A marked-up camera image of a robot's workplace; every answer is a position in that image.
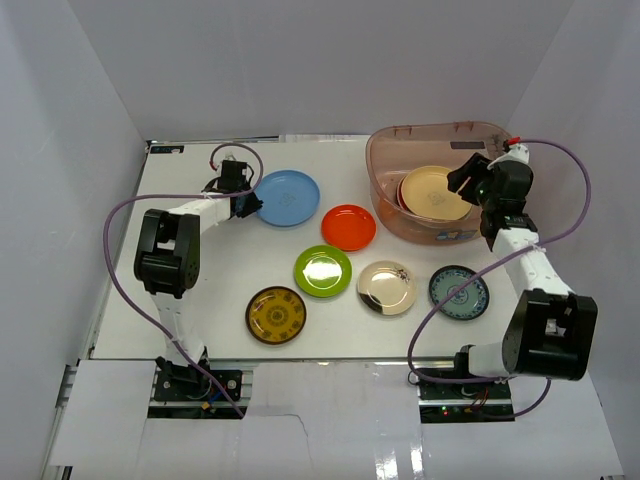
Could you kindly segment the beige yellow plate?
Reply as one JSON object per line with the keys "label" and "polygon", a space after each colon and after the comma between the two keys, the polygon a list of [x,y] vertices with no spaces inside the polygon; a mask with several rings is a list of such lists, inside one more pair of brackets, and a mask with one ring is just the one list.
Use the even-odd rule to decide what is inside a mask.
{"label": "beige yellow plate", "polygon": [[407,209],[434,221],[457,221],[466,217],[472,206],[448,189],[450,169],[423,166],[409,172],[401,181],[400,198]]}

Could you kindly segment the red teal floral plate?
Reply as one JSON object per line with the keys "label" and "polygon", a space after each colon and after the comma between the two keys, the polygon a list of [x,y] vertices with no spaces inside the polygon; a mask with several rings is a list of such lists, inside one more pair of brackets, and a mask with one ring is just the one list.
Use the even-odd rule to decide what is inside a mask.
{"label": "red teal floral plate", "polygon": [[402,193],[402,186],[403,186],[403,182],[405,180],[405,176],[403,176],[396,187],[396,202],[398,204],[398,206],[405,212],[408,212],[410,214],[413,213],[413,211],[408,207],[408,205],[406,204],[404,197],[403,197],[403,193]]}

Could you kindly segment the light blue plate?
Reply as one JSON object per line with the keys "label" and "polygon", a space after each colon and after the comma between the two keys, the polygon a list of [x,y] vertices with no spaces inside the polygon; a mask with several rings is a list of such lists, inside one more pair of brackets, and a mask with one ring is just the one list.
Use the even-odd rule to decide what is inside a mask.
{"label": "light blue plate", "polygon": [[255,193],[263,202],[257,216],[276,227],[293,227],[309,220],[320,203],[320,189],[306,173],[279,170],[264,176]]}

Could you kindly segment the cream brown glossy plate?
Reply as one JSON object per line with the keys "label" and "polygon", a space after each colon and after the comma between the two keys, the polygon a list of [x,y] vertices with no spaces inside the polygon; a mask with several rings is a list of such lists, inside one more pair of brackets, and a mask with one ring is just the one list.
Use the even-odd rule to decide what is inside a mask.
{"label": "cream brown glossy plate", "polygon": [[397,316],[408,311],[418,293],[417,281],[411,270],[390,260],[367,265],[359,274],[356,290],[369,309],[384,316]]}

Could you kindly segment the yellow brown patterned plate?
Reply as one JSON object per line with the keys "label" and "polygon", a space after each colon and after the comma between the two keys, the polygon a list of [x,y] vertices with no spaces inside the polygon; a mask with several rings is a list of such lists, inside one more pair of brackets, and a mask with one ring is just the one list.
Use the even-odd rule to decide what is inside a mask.
{"label": "yellow brown patterned plate", "polygon": [[262,344],[277,346],[296,339],[305,327],[307,308],[302,297],[284,286],[258,291],[245,310],[251,336]]}

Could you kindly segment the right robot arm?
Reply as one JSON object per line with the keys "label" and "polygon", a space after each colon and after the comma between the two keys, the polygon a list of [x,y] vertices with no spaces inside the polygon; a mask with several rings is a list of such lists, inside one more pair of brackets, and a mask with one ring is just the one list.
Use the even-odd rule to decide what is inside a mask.
{"label": "right robot arm", "polygon": [[534,179],[531,168],[512,155],[490,161],[475,153],[447,179],[449,191],[480,207],[481,235],[505,261],[519,296],[502,340],[468,347],[468,364],[451,374],[453,390],[472,399],[490,377],[581,379],[598,307],[593,298],[573,292],[542,249],[538,229],[524,211]]}

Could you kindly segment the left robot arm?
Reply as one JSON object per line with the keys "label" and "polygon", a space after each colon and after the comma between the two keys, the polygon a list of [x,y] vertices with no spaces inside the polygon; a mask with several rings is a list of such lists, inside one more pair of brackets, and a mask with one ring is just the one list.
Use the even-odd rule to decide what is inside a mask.
{"label": "left robot arm", "polygon": [[262,207],[252,191],[255,171],[248,163],[229,154],[216,170],[219,176],[206,184],[200,198],[145,212],[134,260],[134,276],[150,295],[165,337],[165,354],[156,364],[191,399],[205,396],[212,378],[205,369],[206,347],[196,321],[184,313],[187,292],[200,274],[201,236]]}

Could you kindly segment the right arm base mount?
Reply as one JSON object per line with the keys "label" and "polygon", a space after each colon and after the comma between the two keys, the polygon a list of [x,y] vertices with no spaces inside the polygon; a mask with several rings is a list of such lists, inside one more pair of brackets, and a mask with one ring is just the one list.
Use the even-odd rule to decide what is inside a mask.
{"label": "right arm base mount", "polygon": [[515,410],[508,383],[432,383],[408,374],[417,389],[423,425],[510,422]]}

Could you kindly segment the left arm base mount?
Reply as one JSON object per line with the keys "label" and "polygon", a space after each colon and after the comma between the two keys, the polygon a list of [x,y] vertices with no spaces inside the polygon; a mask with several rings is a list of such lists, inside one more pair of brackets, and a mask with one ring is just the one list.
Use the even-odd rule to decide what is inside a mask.
{"label": "left arm base mount", "polygon": [[156,376],[148,417],[180,420],[239,420],[241,416],[227,396],[240,405],[243,372],[238,369],[212,370],[206,360],[199,366],[217,383],[193,366],[176,365],[162,357],[156,359]]}

